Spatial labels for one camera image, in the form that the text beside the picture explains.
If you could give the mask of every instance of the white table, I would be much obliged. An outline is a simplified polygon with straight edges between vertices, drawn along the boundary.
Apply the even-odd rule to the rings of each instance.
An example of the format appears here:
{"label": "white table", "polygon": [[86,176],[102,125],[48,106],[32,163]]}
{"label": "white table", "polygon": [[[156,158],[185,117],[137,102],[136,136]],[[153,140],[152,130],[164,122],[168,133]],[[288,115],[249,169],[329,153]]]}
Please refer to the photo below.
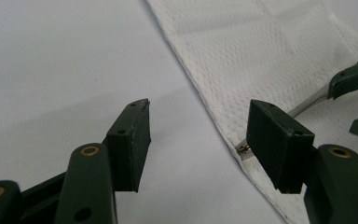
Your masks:
{"label": "white table", "polygon": [[[358,32],[358,1],[329,3]],[[28,189],[148,98],[138,194],[119,223],[284,223],[242,173],[147,3],[0,1],[0,180]]]}

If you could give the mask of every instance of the white paper towel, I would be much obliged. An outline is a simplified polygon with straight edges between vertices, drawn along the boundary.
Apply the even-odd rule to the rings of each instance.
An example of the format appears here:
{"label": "white paper towel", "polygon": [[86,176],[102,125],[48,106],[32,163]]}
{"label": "white paper towel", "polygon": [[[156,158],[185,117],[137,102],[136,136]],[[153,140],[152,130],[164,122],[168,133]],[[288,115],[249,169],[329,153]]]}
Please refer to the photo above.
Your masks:
{"label": "white paper towel", "polygon": [[[290,111],[358,62],[358,35],[318,0],[148,0],[168,42],[243,171],[283,217],[308,223],[302,196],[281,195],[255,157],[241,161],[251,99]],[[358,151],[358,92],[298,116],[315,146]]]}

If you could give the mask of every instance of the white surface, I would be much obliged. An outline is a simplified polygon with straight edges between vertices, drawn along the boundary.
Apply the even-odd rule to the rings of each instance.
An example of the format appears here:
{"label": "white surface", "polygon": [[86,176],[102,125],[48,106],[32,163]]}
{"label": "white surface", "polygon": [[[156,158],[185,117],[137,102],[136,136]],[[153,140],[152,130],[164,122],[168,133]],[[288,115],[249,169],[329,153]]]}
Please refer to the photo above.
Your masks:
{"label": "white surface", "polygon": [[[282,195],[257,159],[242,161],[235,148],[245,141],[251,99],[292,111],[358,63],[358,35],[324,1],[148,2],[243,171],[289,223],[309,223],[303,194]],[[297,120],[316,134],[316,147],[330,143],[358,152],[358,136],[348,132],[355,118],[358,91]]]}
{"label": "white surface", "polygon": [[[340,2],[358,31],[358,1]],[[117,193],[119,223],[283,223],[229,155],[144,1],[0,1],[0,179],[28,189],[61,173],[145,97],[152,144],[139,193]]]}

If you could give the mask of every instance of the textured paper towel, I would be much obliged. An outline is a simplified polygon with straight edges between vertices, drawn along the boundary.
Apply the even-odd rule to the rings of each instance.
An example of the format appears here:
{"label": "textured paper towel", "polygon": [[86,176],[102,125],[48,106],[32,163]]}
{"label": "textured paper towel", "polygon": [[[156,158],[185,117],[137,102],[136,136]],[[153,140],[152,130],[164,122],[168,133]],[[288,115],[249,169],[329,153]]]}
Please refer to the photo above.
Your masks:
{"label": "textured paper towel", "polygon": [[[242,162],[234,147],[245,137],[251,99],[290,111],[358,62],[358,35],[316,0],[148,2],[244,172],[288,222],[308,223],[302,196],[281,195],[257,159]],[[358,92],[298,120],[316,133],[315,146],[356,149],[348,129],[357,117]]]}

